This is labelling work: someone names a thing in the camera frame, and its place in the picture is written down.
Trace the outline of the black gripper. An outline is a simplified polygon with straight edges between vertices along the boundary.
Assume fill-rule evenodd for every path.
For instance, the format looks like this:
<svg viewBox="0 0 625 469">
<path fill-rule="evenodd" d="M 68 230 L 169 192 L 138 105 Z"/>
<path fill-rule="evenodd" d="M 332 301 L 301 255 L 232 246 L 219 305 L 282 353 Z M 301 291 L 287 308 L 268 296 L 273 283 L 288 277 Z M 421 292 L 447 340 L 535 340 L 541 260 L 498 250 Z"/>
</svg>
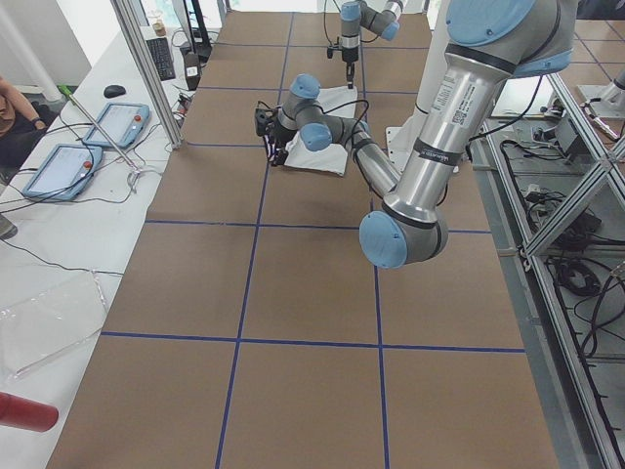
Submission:
<svg viewBox="0 0 625 469">
<path fill-rule="evenodd" d="M 268 161 L 271 166 L 285 163 L 289 151 L 286 146 L 293 141 L 295 130 L 284 128 L 281 124 L 270 124 L 267 128 Z"/>
<path fill-rule="evenodd" d="M 345 67 L 346 67 L 346 86 L 352 89 L 354 87 L 355 63 L 345 62 Z"/>
</svg>

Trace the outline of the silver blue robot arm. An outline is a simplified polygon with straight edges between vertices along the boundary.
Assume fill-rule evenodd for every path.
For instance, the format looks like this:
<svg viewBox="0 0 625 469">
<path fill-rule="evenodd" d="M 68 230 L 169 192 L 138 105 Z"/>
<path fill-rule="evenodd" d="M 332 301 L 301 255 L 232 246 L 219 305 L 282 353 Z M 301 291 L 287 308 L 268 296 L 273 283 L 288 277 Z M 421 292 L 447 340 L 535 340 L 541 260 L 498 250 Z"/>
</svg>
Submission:
<svg viewBox="0 0 625 469">
<path fill-rule="evenodd" d="M 359 58 L 361 31 L 368 30 L 391 41 L 399 31 L 399 18 L 406 1 L 387 1 L 381 11 L 370 7 L 365 1 L 348 1 L 340 7 L 341 34 L 338 50 L 346 65 L 346 81 L 349 89 L 354 87 L 354 67 Z"/>
<path fill-rule="evenodd" d="M 438 202 L 468 142 L 512 78 L 565 69 L 572 56 L 578 5 L 574 1 L 452 1 L 438 16 L 446 69 L 412 151 L 397 169 L 357 118 L 333 116 L 318 101 L 309 74 L 292 82 L 282 104 L 257 108 L 257 134 L 272 164 L 298 140 L 310 151 L 342 146 L 380 195 L 379 210 L 359 226 L 359 243 L 375 266 L 395 269 L 436 257 L 448 239 Z"/>
</svg>

